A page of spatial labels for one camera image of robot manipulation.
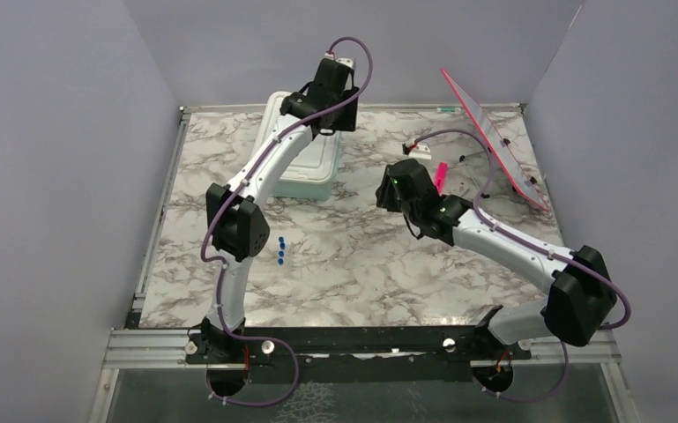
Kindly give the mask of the teal plastic bin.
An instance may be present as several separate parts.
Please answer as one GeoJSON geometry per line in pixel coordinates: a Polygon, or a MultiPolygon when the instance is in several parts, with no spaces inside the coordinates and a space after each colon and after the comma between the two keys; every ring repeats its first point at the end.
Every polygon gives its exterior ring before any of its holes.
{"type": "Polygon", "coordinates": [[[273,197],[326,201],[332,194],[335,177],[324,181],[297,180],[281,178],[273,192],[273,197]]]}

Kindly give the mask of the white bin lid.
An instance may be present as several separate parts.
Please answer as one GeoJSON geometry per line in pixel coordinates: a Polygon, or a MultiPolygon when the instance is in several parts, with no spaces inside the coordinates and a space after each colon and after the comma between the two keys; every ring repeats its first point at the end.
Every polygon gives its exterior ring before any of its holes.
{"type": "MultiPolygon", "coordinates": [[[[252,158],[258,156],[261,145],[271,141],[291,123],[280,117],[281,104],[288,95],[290,92],[287,91],[277,91],[270,95],[251,151],[252,158]]],[[[332,182],[338,172],[341,141],[340,133],[316,136],[288,165],[279,184],[292,183],[317,188],[332,182]]]]}

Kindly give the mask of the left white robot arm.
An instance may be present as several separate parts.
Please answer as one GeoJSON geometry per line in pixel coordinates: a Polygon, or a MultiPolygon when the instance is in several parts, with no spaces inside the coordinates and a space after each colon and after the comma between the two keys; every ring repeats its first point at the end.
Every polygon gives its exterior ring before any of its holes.
{"type": "Polygon", "coordinates": [[[203,248],[213,247],[206,262],[219,265],[215,294],[206,315],[213,334],[208,349],[216,359],[234,360],[241,353],[236,333],[244,324],[244,294],[250,266],[270,236],[263,206],[293,160],[325,131],[353,131],[358,96],[354,66],[326,56],[315,77],[286,96],[268,116],[272,123],[264,141],[244,168],[225,185],[206,191],[208,228],[203,248]]]}

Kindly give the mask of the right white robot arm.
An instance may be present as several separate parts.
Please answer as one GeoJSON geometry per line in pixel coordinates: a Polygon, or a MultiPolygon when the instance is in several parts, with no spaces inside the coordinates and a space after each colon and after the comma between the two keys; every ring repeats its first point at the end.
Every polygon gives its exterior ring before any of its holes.
{"type": "Polygon", "coordinates": [[[567,345],[587,345],[617,302],[608,286],[601,253],[542,242],[502,224],[470,201],[441,195],[428,170],[415,159],[387,166],[376,204],[403,215],[417,238],[428,237],[471,250],[516,272],[542,291],[543,301],[497,306],[475,326],[473,346],[493,359],[509,345],[554,336],[567,345]]]}

